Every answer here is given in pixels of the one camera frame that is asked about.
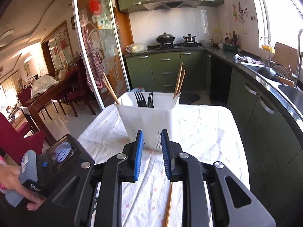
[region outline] tablecloth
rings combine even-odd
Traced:
[[[180,144],[184,152],[208,164],[223,162],[249,188],[244,148],[228,109],[179,105],[179,124]],[[114,104],[98,115],[78,141],[96,164],[122,152],[124,145],[132,142]],[[162,154],[144,149],[138,182],[122,184],[122,226],[162,227],[169,188]],[[181,221],[182,183],[175,182],[169,226],[181,226]]]

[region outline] mug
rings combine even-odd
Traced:
[[[223,49],[225,44],[219,44],[219,48]]]

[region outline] gas stove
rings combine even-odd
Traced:
[[[182,48],[203,48],[200,43],[190,42],[190,43],[182,43],[182,44],[161,44],[160,47],[156,48],[156,50],[165,50],[165,49],[182,49]]]

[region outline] cooking pot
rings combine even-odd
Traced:
[[[166,34],[164,32],[162,35],[157,36],[156,41],[160,44],[172,43],[175,40],[175,37],[171,34]]]
[[[183,38],[186,43],[188,43],[188,42],[194,43],[196,40],[196,36],[191,36],[190,34],[188,34],[188,37],[183,37]]]

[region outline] black fork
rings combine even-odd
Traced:
[[[141,91],[134,92],[134,95],[137,99],[138,107],[146,107],[146,101]]]
[[[150,108],[154,108],[154,103],[153,103],[153,92],[149,93],[148,95],[148,99],[147,99],[147,107],[150,107]]]

